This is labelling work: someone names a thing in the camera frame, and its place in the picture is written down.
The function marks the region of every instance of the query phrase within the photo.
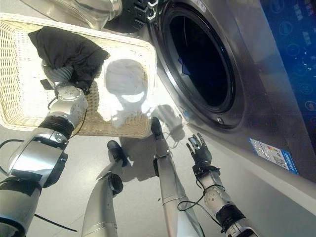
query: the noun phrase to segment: button icon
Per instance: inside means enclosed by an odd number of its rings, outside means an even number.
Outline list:
[[[307,83],[300,84],[300,91],[305,95],[310,95],[313,92],[313,88],[311,85]]]
[[[312,125],[316,125],[316,117],[312,117],[310,119],[310,122],[311,122]]]
[[[288,36],[293,31],[293,26],[288,21],[283,21],[278,28],[281,35]]]
[[[284,0],[271,0],[270,9],[273,13],[279,14],[284,8]]]
[[[299,77],[305,76],[305,74],[307,73],[306,66],[302,64],[295,65],[293,68],[293,73],[298,75]]]
[[[300,53],[300,46],[296,43],[291,43],[285,50],[289,56],[295,57]]]
[[[305,107],[309,111],[316,111],[316,102],[314,102],[314,101],[307,101],[307,102],[305,102]]]

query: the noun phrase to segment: qr code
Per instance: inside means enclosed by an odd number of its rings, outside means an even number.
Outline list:
[[[280,159],[279,157],[273,156],[273,159],[275,160],[275,163],[282,166],[283,168],[287,169],[286,162],[283,159]]]

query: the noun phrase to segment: washing machine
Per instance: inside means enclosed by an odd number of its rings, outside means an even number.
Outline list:
[[[316,182],[316,1],[167,0],[150,24],[188,123]]]

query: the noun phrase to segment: wicker basket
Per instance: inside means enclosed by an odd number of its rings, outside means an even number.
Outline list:
[[[31,131],[48,113],[47,104],[54,98],[54,92],[44,90],[40,83],[46,77],[36,48],[27,36],[29,32],[43,26],[58,27],[82,35],[111,55],[87,96],[89,107],[79,134],[135,138],[147,136],[150,119],[146,115],[140,112],[128,116],[121,127],[115,128],[110,120],[102,116],[110,108],[99,101],[108,93],[104,89],[104,70],[110,62],[122,57],[142,64],[143,85],[147,89],[147,97],[150,97],[157,74],[157,59],[155,49],[149,43],[65,23],[6,13],[0,13],[0,124],[9,129]]]

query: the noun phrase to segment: robot finger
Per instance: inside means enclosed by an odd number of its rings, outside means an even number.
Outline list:
[[[200,147],[198,146],[198,143],[197,143],[196,139],[194,139],[194,137],[189,137],[189,142],[192,144],[194,150],[200,149]]]
[[[199,139],[200,139],[200,141],[201,141],[201,143],[202,143],[202,146],[206,146],[206,143],[205,143],[205,141],[204,141],[204,138],[201,136],[201,134],[198,132],[197,133],[197,136],[199,137]]]
[[[194,155],[194,151],[192,150],[192,148],[191,148],[189,143],[187,143],[187,147],[189,148],[189,151],[190,151],[191,155],[193,156]]]
[[[201,147],[201,146],[202,146],[202,145],[201,145],[201,142],[199,142],[197,136],[196,136],[195,134],[193,134],[192,136],[193,136],[193,138],[196,140],[197,145],[198,145],[199,147]]]

